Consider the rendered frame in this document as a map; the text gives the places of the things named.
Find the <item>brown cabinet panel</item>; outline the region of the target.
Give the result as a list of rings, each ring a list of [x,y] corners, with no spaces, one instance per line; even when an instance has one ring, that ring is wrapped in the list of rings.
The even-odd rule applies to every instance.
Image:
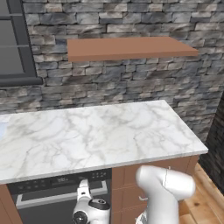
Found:
[[[0,185],[0,224],[23,224],[7,185]]]

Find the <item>brown wooden wall shelf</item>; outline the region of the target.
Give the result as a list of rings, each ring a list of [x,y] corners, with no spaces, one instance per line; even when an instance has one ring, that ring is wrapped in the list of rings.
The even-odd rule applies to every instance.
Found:
[[[67,41],[70,62],[197,56],[198,51],[170,37],[83,38]]]

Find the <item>brown drawer front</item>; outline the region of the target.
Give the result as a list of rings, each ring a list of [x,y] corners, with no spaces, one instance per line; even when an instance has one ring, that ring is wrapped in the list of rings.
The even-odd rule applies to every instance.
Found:
[[[112,169],[112,189],[119,189],[136,184],[136,171],[141,165],[153,165],[162,168],[170,167],[174,171],[193,175],[195,165],[198,162],[199,155],[190,157],[178,157],[156,162],[131,164]]]
[[[145,206],[123,209],[111,214],[111,224],[136,224],[136,218],[144,211]]]
[[[113,212],[119,212],[126,208],[144,206],[146,201],[141,201],[139,198],[144,199],[145,195],[141,188],[137,186],[115,189],[111,195],[111,205]]]

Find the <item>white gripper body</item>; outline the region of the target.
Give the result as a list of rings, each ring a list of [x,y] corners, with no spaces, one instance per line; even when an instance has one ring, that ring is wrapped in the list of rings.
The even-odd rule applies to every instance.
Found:
[[[77,200],[80,200],[82,197],[87,197],[89,199],[92,199],[89,183],[87,179],[83,179],[79,187],[77,188]]]

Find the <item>black dishwasher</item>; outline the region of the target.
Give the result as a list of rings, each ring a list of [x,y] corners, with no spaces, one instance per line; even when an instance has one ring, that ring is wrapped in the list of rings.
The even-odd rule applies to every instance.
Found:
[[[55,176],[50,178],[32,179],[8,184],[10,195],[16,205],[19,194],[40,192],[44,190],[61,188],[64,186],[78,186],[83,179],[88,183],[105,180],[108,186],[108,194],[94,196],[93,199],[103,199],[110,204],[109,224],[111,214],[111,180],[112,170],[101,169],[80,173]],[[74,224],[73,212],[77,200],[69,200],[42,206],[33,206],[17,209],[23,224]]]

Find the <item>dark grey window frame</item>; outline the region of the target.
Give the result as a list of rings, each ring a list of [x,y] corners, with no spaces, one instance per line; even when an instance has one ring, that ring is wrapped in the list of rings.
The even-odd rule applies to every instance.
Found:
[[[0,0],[0,87],[42,85],[22,0]]]

